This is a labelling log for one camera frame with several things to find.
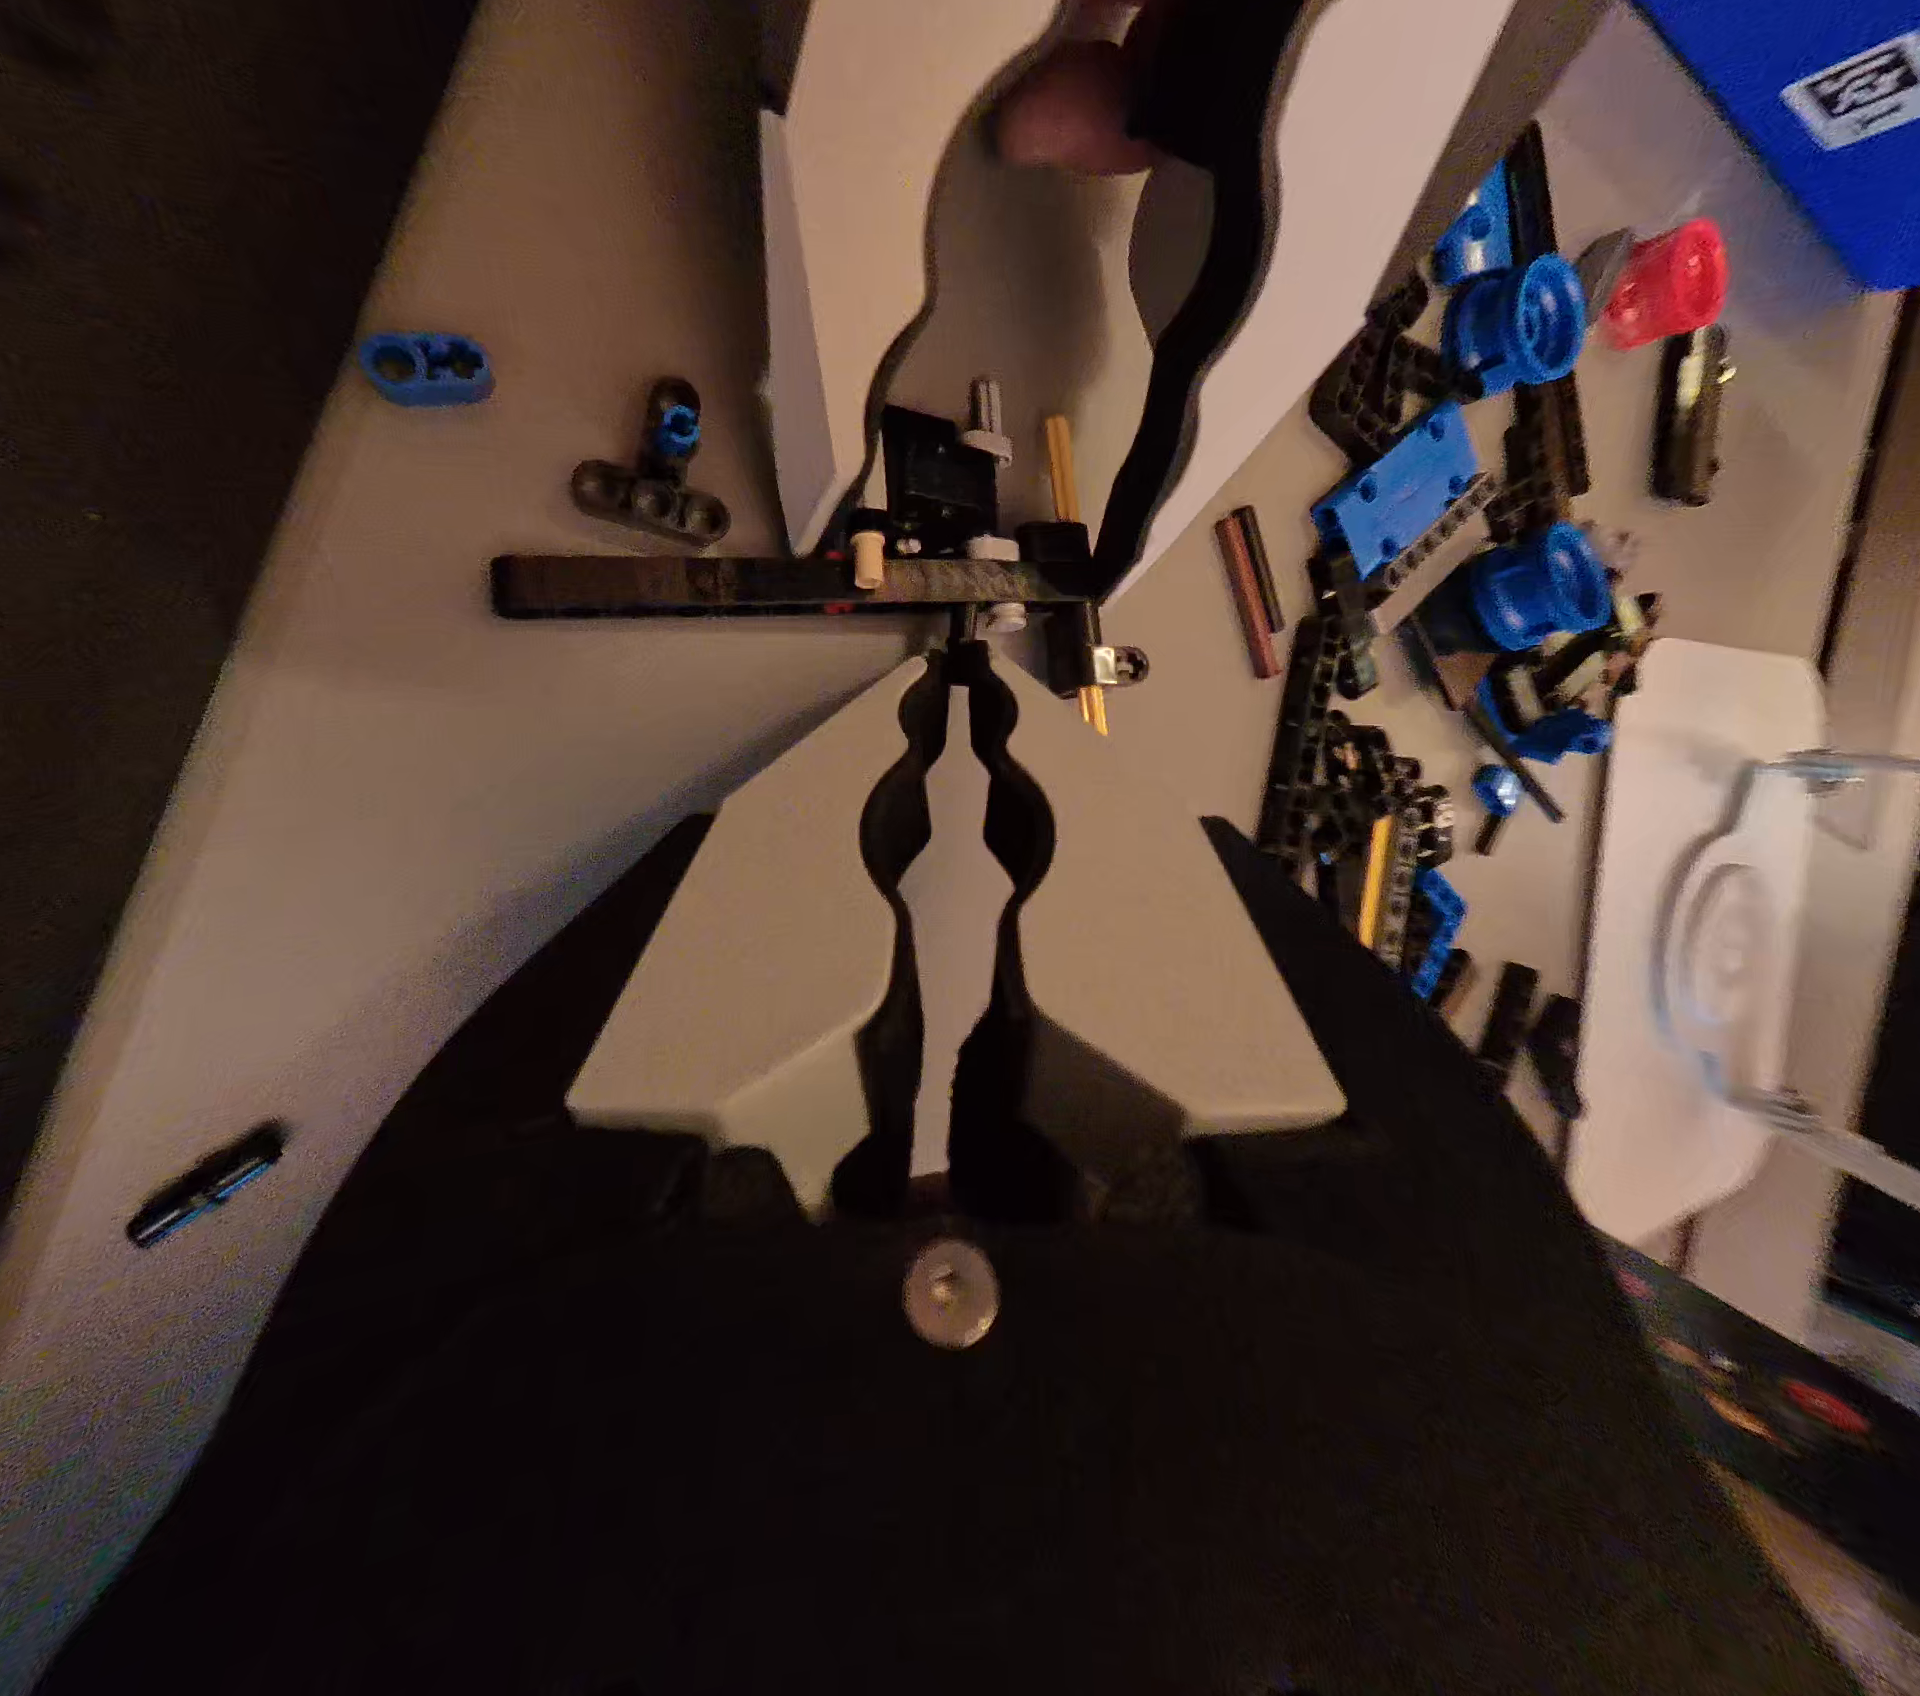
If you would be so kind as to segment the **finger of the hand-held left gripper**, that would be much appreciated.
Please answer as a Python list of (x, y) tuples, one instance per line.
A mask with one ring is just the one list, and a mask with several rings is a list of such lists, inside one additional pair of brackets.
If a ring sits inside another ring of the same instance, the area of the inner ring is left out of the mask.
[(1520, 0), (1178, 0), (1131, 124), (1212, 187), (1092, 550), (1124, 595), (1357, 339)]
[(941, 304), (949, 158), (1066, 0), (757, 0), (765, 406), (786, 548), (868, 502), (882, 410)]

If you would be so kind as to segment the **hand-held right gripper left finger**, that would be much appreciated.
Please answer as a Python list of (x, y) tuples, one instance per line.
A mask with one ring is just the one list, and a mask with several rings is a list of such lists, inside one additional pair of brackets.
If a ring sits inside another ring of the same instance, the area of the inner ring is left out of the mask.
[(765, 1150), (804, 1211), (898, 1214), (924, 1009), (901, 887), (949, 741), (901, 663), (729, 796), (566, 1093), (591, 1129)]

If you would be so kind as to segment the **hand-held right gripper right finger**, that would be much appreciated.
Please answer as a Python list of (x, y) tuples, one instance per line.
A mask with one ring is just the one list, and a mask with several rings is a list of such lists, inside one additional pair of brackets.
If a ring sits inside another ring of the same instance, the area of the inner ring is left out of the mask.
[(970, 1188), (1115, 1180), (1346, 1094), (1201, 817), (1031, 677), (970, 655), (983, 844), (1011, 890), (970, 1032)]

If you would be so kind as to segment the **black beam assembly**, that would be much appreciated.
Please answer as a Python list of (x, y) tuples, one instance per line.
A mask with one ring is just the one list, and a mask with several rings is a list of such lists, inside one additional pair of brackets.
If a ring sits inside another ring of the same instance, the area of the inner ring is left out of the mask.
[(491, 611), (507, 624), (914, 618), (955, 640), (1038, 628), (1048, 689), (1107, 730), (1107, 696), (1140, 684), (1151, 663), (1107, 639), (1073, 448), (1046, 448), (1052, 511), (1007, 528), (1001, 480), (1016, 448), (1001, 383), (984, 374), (960, 417), (882, 410), (879, 501), (809, 557), (509, 553), (489, 569)]

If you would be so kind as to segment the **black T-shaped beam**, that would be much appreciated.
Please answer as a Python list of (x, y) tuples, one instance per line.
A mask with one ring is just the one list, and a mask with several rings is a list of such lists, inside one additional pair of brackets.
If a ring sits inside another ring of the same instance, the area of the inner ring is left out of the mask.
[[(684, 401), (700, 413), (700, 442), (686, 459), (672, 459), (659, 448), (660, 410)], [(704, 553), (733, 532), (733, 508), (690, 483), (690, 473), (704, 444), (704, 401), (684, 377), (660, 377), (642, 401), (642, 423), (634, 461), (581, 461), (569, 493), (575, 508), (592, 520), (646, 532)]]

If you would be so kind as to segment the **person's left hand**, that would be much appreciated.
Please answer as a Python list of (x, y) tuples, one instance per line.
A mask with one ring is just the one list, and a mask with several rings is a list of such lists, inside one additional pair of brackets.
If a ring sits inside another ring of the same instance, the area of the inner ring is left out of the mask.
[(988, 135), (999, 158), (1088, 176), (1148, 171), (1158, 153), (1135, 123), (1181, 4), (1079, 0), (1066, 39), (996, 101)]

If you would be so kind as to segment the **blue curved panel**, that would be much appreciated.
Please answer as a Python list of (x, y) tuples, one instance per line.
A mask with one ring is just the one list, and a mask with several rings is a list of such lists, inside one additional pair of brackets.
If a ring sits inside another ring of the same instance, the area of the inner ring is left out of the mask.
[(1514, 266), (1517, 240), (1512, 190), (1506, 162), (1495, 165), (1438, 236), (1431, 255), (1431, 279), (1452, 293), (1475, 279)]

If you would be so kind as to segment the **dark grey beam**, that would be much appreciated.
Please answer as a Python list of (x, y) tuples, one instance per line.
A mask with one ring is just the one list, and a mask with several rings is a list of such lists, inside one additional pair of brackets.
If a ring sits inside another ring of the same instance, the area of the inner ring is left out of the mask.
[(1408, 806), (1388, 823), (1388, 847), (1374, 929), (1374, 953), (1391, 970), (1403, 970), (1408, 924), (1423, 868), (1425, 821)]

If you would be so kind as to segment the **blue wheel rim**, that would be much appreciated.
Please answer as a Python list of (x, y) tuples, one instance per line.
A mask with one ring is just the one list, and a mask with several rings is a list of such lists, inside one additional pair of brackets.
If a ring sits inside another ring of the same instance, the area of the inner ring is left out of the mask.
[(1556, 252), (1468, 279), (1442, 321), (1445, 356), (1476, 378), (1482, 398), (1570, 378), (1586, 336), (1583, 280)]
[(1467, 603), (1479, 639), (1508, 655), (1534, 651), (1554, 634), (1603, 630), (1617, 611), (1609, 566), (1570, 520), (1476, 557), (1467, 566)]

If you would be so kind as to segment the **pile of black beams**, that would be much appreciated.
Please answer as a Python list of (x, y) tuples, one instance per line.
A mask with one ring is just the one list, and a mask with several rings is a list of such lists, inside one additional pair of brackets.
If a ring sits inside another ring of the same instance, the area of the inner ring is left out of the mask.
[[(1564, 256), (1552, 206), (1542, 133), (1526, 124), (1502, 158), (1510, 188), (1512, 268), (1542, 255)], [(1416, 809), (1421, 868), (1445, 868), (1455, 823), (1442, 786), (1357, 724), (1344, 707), (1381, 687), (1381, 613), (1415, 587), (1412, 621), (1445, 651), (1486, 651), (1472, 623), (1468, 564), (1428, 589), (1428, 573), (1464, 532), (1489, 530), (1489, 548), (1573, 522), (1590, 493), (1583, 410), (1573, 377), (1541, 388), (1479, 397), (1479, 381), (1445, 356), (1442, 322), (1452, 291), (1431, 276), (1431, 256), (1408, 268), (1367, 311), (1357, 336), (1309, 393), (1309, 418), (1348, 466), (1371, 466), (1419, 418), (1447, 403), (1464, 413), (1480, 476), (1404, 557), (1361, 579), (1344, 553), (1328, 553), (1315, 525), (1309, 557), (1310, 606), (1293, 634), (1281, 712), (1261, 806), (1259, 844), (1287, 871), (1309, 871), (1320, 896), (1355, 924), (1365, 861), (1379, 818)]]

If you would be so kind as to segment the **red wheel rim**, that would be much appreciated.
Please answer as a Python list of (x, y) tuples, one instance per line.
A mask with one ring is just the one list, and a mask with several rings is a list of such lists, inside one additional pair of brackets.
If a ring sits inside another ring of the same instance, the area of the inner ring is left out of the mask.
[(1694, 216), (1633, 243), (1595, 333), (1619, 352), (1693, 339), (1721, 321), (1729, 293), (1723, 229), (1714, 219)]

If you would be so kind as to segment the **brown axle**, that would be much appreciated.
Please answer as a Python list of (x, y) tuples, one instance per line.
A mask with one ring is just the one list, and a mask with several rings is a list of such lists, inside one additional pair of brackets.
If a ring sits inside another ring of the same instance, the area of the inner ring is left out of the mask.
[(1212, 540), (1253, 674), (1281, 679), (1284, 614), (1257, 511), (1230, 508), (1212, 525)]

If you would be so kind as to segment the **thin black axle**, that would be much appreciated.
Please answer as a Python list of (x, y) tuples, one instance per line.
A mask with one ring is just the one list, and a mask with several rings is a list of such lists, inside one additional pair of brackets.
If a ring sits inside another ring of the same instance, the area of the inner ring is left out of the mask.
[(1492, 677), (1499, 652), (1486, 651), (1445, 651), (1421, 621), (1404, 627), (1404, 643), (1431, 677), (1435, 691), (1447, 709), (1462, 718), (1479, 737), (1489, 754), (1510, 770), (1523, 796), (1552, 824), (1564, 824), (1568, 813), (1548, 792), (1520, 757), (1514, 741), (1500, 724), (1492, 709), (1482, 700), (1480, 687)]

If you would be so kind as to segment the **blue angled panel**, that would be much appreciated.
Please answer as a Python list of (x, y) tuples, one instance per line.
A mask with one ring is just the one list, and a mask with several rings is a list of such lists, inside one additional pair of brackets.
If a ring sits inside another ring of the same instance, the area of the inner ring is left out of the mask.
[(1568, 758), (1598, 758), (1614, 746), (1614, 727), (1580, 704), (1554, 707), (1532, 721), (1508, 714), (1512, 704), (1496, 682), (1499, 679), (1482, 681), (1472, 700), (1500, 742), (1526, 765), (1556, 766)]

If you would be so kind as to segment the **white booklet stand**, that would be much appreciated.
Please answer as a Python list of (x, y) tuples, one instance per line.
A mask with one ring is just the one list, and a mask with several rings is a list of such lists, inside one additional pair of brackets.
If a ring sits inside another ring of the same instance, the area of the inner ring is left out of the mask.
[(1916, 1169), (1789, 1084), (1817, 804), (1916, 758), (1829, 742), (1817, 668), (1674, 636), (1603, 762), (1567, 1180), (1622, 1247), (1683, 1227), (1787, 1145), (1916, 1208)]

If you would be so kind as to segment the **black connector pin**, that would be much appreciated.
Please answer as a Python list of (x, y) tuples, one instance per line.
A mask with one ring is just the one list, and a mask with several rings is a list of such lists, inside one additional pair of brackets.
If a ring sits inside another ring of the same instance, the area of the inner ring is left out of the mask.
[(252, 1129), (163, 1183), (124, 1222), (136, 1253), (154, 1250), (209, 1214), (226, 1208), (287, 1155), (291, 1131), (274, 1120)]

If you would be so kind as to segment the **small blue two-hole beam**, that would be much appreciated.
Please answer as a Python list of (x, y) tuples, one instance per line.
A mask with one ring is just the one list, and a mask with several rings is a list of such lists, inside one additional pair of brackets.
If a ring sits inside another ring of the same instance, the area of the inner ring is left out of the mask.
[(354, 363), (381, 401), (404, 410), (479, 406), (497, 388), (485, 347), (453, 333), (375, 333)]

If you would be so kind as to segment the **building set box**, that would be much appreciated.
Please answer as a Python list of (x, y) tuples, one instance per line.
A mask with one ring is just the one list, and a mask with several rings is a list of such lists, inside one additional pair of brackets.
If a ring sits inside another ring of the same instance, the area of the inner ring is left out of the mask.
[(1603, 1250), (1700, 1451), (1916, 1594), (1916, 1415), (1640, 1250)]

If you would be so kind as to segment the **black perforated panel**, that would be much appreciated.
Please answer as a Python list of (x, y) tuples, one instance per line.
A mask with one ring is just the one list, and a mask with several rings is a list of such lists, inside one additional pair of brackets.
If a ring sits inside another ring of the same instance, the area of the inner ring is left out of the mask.
[(2, 0), (10, 1206), (479, 0)]

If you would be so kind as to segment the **blue frame beam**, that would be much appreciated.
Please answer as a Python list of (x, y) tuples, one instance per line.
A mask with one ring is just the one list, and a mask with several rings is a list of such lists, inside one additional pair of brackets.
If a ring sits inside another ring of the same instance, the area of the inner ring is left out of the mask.
[(1431, 1003), (1438, 992), (1468, 909), (1442, 868), (1416, 871), (1403, 942), (1404, 985), (1416, 998)]

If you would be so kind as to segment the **black frame subassembly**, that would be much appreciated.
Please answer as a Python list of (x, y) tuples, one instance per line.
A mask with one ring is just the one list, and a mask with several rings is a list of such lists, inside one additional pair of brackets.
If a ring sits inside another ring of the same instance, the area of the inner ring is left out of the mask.
[(1639, 667), (1662, 623), (1659, 593), (1614, 593), (1612, 621), (1584, 634), (1552, 634), (1532, 652), (1496, 660), (1500, 696), (1510, 717), (1532, 722), (1552, 709), (1580, 707), (1617, 730), (1621, 698), (1639, 681)]

